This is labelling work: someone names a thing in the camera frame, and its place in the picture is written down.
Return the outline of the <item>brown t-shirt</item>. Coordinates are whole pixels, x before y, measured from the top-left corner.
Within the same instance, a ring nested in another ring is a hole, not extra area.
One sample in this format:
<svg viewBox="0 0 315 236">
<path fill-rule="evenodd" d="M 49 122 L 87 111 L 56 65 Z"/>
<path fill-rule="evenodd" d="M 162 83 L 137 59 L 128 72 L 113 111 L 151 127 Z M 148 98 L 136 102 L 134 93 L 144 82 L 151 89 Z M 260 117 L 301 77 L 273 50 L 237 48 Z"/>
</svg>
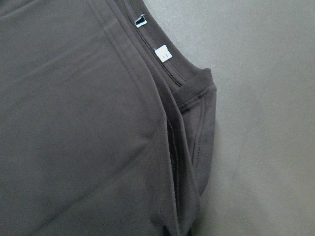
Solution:
<svg viewBox="0 0 315 236">
<path fill-rule="evenodd" d="M 1 235 L 191 235 L 215 114 L 143 1 L 1 1 Z"/>
</svg>

